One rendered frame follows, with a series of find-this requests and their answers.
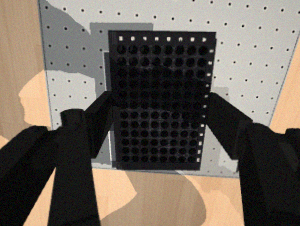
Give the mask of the grey perforated plate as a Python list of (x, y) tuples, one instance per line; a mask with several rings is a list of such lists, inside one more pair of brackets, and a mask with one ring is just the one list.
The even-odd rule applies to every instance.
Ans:
[[(299, 39), (300, 0), (37, 0), (51, 130), (105, 91), (108, 30), (216, 32), (211, 92), (270, 128)], [(92, 169), (111, 169), (109, 135)], [(206, 124), (200, 171), (116, 170), (239, 179)]]

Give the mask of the black well plate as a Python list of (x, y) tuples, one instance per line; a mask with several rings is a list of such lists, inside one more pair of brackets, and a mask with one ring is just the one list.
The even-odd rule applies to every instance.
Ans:
[(216, 32), (108, 30), (108, 42), (116, 169), (200, 171)]

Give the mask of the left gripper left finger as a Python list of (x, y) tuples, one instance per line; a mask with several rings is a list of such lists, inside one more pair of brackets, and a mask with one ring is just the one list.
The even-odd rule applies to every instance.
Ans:
[(54, 170), (47, 226), (101, 226), (91, 159), (113, 124), (112, 92), (60, 118), (56, 130), (30, 126), (0, 148), (0, 226), (24, 225)]

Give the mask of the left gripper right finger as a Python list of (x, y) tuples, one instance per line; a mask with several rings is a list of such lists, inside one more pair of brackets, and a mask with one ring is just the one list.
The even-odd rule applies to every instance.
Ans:
[(300, 226), (300, 128), (276, 133), (213, 92), (206, 124), (238, 160), (244, 226)]

